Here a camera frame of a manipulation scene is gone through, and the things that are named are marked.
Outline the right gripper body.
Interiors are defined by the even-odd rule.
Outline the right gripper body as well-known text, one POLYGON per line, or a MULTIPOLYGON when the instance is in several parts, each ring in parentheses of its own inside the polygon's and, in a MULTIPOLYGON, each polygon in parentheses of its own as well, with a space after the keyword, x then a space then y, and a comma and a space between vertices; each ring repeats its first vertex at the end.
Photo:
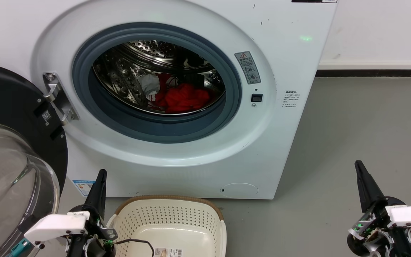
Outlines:
POLYGON ((349 229, 347 245, 360 257, 411 257, 411 227, 390 224, 387 207, 405 207, 401 200, 386 197, 366 203, 363 216, 349 229))

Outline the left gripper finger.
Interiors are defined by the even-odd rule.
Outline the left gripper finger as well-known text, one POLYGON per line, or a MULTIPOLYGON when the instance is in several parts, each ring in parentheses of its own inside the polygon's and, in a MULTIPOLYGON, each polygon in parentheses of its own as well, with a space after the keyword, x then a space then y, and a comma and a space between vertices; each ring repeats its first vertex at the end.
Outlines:
POLYGON ((98 214, 102 214, 102 169, 99 170, 84 205, 91 206, 96 209, 98 214))
POLYGON ((106 169, 100 169, 98 173, 98 213, 101 218, 105 217, 105 203, 106 203, 106 169))

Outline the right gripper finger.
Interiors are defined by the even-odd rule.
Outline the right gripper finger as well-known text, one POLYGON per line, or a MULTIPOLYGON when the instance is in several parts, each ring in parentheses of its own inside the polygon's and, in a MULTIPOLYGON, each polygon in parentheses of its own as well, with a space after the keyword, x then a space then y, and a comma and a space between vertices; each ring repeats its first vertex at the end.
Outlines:
POLYGON ((369 191, 367 182, 371 175, 367 171, 364 163, 361 160, 355 161, 355 169, 357 176, 357 187, 359 192, 359 200, 361 204, 361 210, 365 213, 373 203, 372 192, 369 191))
POLYGON ((387 199, 383 192, 380 190, 378 184, 375 182, 373 177, 369 178, 369 181, 367 182, 369 191, 372 193, 372 199, 373 203, 370 206, 370 208, 367 210, 373 210, 374 208, 377 211, 382 211, 386 206, 387 206, 387 199))

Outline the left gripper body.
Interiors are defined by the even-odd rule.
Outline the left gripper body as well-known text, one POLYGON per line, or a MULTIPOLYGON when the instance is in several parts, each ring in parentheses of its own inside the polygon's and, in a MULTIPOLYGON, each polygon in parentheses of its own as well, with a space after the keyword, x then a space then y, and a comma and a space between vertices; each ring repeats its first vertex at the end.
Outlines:
POLYGON ((90 217, 85 221, 85 228, 78 233, 67 233, 67 257, 115 257, 116 246, 111 237, 117 238, 113 229, 106 228, 102 221, 105 205, 99 207, 79 205, 70 212, 85 211, 90 217))

